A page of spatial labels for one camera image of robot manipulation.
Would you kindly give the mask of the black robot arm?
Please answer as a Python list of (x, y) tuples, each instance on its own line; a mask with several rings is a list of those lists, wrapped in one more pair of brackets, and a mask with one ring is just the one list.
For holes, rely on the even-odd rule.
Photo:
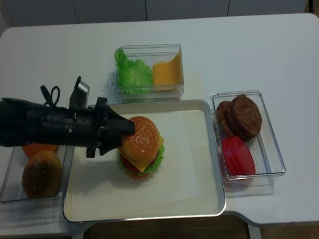
[(3, 147), (30, 143), (86, 148), (88, 158), (96, 150), (104, 155), (121, 146), (121, 137), (135, 133), (132, 121), (114, 112), (106, 98), (93, 108), (44, 106), (3, 98), (0, 102), (0, 144)]

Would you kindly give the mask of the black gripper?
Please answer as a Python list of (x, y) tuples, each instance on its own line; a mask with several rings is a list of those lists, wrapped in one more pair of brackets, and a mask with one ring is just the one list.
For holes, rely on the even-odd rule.
[(135, 123), (117, 114), (106, 98), (99, 97), (93, 108), (71, 104), (67, 113), (65, 145), (86, 148), (86, 156), (95, 157), (96, 149), (100, 156), (121, 147), (121, 136), (104, 139), (107, 133), (131, 135), (135, 133)]

